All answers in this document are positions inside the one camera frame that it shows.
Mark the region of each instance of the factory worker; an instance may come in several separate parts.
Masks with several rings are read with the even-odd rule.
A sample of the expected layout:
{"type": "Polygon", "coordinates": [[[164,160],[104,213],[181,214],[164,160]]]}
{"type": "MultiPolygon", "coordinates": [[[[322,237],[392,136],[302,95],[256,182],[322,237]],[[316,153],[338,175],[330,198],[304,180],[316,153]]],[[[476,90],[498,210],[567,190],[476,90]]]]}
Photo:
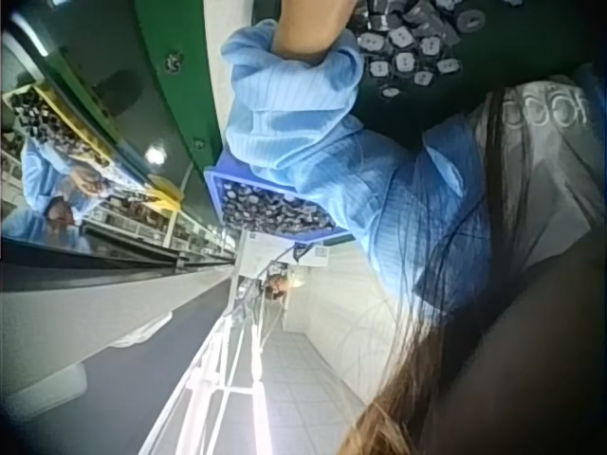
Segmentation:
{"type": "Polygon", "coordinates": [[[223,48],[230,152],[326,209],[402,304],[337,453],[604,453],[601,84],[585,66],[496,91],[413,154],[349,114],[354,4],[283,0],[223,48]]]}
{"type": "Polygon", "coordinates": [[[56,228],[79,224],[107,195],[96,171],[48,144],[28,138],[21,160],[26,201],[56,228]]]}
{"type": "Polygon", "coordinates": [[[3,238],[38,246],[90,254],[88,240],[75,226],[57,228],[42,213],[27,208],[13,211],[2,222],[0,233],[3,238]]]}
{"type": "Polygon", "coordinates": [[[326,209],[428,317],[478,295],[492,259],[516,274],[602,222],[599,97],[566,78],[508,88],[426,132],[414,154],[349,114],[364,67],[344,30],[352,4],[285,0],[278,25],[228,40],[229,153],[326,209]]]}

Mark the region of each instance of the white wall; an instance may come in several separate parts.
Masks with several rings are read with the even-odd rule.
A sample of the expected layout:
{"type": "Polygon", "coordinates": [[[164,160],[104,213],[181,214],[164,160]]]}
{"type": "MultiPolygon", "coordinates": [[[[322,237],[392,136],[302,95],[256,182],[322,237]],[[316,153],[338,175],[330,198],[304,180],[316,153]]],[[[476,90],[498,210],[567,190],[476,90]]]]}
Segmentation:
{"type": "Polygon", "coordinates": [[[253,0],[204,0],[204,9],[212,94],[219,129],[223,135],[234,101],[234,92],[230,84],[231,67],[221,58],[220,48],[234,31],[250,25],[253,0]]]}
{"type": "Polygon", "coordinates": [[[362,250],[356,243],[331,247],[329,266],[310,268],[305,285],[290,294],[285,329],[305,332],[337,376],[370,402],[384,378],[396,319],[405,324],[408,315],[397,313],[397,300],[362,250]]]}

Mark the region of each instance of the hand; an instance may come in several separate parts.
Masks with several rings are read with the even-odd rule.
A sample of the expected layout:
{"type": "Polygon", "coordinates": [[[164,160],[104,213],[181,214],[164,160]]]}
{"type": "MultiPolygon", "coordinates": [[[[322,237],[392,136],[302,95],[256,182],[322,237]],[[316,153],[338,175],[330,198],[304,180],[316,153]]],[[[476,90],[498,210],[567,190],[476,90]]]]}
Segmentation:
{"type": "Polygon", "coordinates": [[[315,64],[322,60],[352,16],[357,0],[282,0],[272,52],[315,64]]]}
{"type": "Polygon", "coordinates": [[[104,190],[100,174],[88,166],[75,165],[71,169],[70,177],[80,191],[89,197],[97,197],[104,190]]]}

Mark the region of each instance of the ceiling light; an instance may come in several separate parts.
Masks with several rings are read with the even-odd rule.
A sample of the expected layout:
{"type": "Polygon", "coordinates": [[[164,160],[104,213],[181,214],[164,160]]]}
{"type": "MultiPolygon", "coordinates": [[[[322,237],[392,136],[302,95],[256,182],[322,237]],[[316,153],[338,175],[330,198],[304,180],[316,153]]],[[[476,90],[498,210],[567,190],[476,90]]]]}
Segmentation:
{"type": "Polygon", "coordinates": [[[145,159],[150,164],[162,166],[167,159],[167,153],[160,147],[152,146],[146,151],[145,159]]]}

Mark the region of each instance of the blue sleeve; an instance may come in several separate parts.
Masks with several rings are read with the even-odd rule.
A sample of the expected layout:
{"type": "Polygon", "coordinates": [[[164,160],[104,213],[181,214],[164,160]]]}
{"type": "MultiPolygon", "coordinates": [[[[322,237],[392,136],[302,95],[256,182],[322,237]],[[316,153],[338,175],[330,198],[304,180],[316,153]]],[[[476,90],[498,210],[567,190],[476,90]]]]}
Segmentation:
{"type": "Polygon", "coordinates": [[[21,153],[23,167],[23,195],[28,205],[38,212],[44,212],[52,199],[53,170],[38,150],[34,141],[27,139],[21,153]]]}
{"type": "Polygon", "coordinates": [[[483,236],[478,219],[471,217],[471,225],[460,220],[482,197],[482,189],[467,187],[471,178],[483,179],[472,134],[460,134],[461,119],[440,132],[451,134],[448,147],[457,149],[463,140],[458,152],[475,154],[453,162],[441,151],[439,132],[428,136],[426,151],[413,155],[363,129],[349,115],[363,71],[354,35],[343,32],[324,61],[312,66],[273,55],[274,28],[270,21],[244,28],[223,47],[235,92],[226,131],[230,151],[258,176],[294,187],[325,208],[358,239],[387,288],[409,298],[453,226],[483,236]]]}
{"type": "Polygon", "coordinates": [[[36,145],[42,158],[48,161],[55,171],[61,175],[69,175],[69,171],[72,166],[72,160],[70,158],[57,152],[49,142],[45,144],[39,144],[36,142],[36,145]]]}

